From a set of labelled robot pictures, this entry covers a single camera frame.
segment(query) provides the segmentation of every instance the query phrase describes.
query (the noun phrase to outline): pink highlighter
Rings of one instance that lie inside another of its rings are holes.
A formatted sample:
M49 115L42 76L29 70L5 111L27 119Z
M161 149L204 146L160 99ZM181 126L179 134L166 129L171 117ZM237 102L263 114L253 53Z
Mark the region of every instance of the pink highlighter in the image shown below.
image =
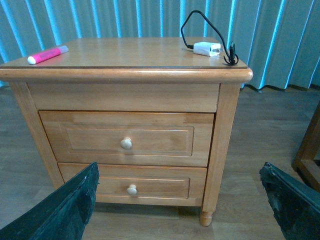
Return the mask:
M38 64L45 60L64 54L66 52L69 52L69 49L67 46L64 45L29 56L27 61L29 64Z

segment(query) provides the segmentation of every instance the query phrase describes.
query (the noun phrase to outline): wooden drawer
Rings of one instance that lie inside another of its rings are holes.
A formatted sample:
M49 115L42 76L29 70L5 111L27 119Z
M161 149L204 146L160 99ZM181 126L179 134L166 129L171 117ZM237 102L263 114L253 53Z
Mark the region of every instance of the wooden drawer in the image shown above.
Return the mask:
M66 182L84 169L87 164L59 163ZM97 202L201 206L206 168L152 167L99 164ZM127 189L136 186L136 195Z
M219 95L219 84L28 83L28 88L38 110L215 113Z
M40 111L58 162L206 167L214 114ZM129 138L132 147L123 149Z

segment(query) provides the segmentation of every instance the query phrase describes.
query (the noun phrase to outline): white knob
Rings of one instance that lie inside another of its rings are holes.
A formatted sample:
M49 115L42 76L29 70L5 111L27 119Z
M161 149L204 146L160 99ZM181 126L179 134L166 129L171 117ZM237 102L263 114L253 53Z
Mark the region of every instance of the white knob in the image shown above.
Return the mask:
M128 189L126 191L130 195L136 195L137 194L137 187L134 184L130 184L130 186L128 187Z
M129 137L125 137L121 140L120 145L123 149L129 150L132 148L132 142Z

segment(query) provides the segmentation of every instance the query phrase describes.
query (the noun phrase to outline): charging cable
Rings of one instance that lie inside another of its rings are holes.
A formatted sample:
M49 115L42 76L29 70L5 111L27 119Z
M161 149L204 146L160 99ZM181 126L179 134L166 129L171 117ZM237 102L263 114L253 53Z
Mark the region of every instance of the charging cable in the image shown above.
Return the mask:
M229 52L227 51L227 48L226 48L226 43L225 43L225 40L223 38L223 36L221 35L221 33L218 31L218 29L209 21L209 19L204 15L204 13L202 11L199 11L199 10L193 10L192 12L190 12L189 16L186 18L185 22L183 23L183 25L181 26L181 36L182 36L182 39L183 39L183 42L185 44L185 46L188 48L188 49L194 49L194 45L189 45L187 44L187 41L185 39L185 35L184 35L184 31L183 31L183 28L184 26L187 24L189 18L191 17L192 14L194 13L198 13L200 14L204 20L210 25L210 27L213 28L213 30L215 30L215 32L219 35L219 37L221 38L221 41L222 41L222 45L223 45L223 48L225 50L225 54L227 56L228 59L226 59L225 56L223 56L224 58L224 61L229 64L229 65L236 65L239 61L239 58L238 58L238 55L236 54L236 47L235 47L235 44L234 42L232 42L230 44L230 47L229 47Z

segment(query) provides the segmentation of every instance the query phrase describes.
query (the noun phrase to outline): wooden floor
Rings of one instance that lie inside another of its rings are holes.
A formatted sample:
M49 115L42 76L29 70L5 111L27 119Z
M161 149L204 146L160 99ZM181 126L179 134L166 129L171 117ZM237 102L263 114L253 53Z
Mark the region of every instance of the wooden floor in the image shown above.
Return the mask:
M198 207L97 204L84 240L283 240L259 170L291 161L320 100L318 90L241 91L212 225ZM9 87L0 88L0 228L54 188Z

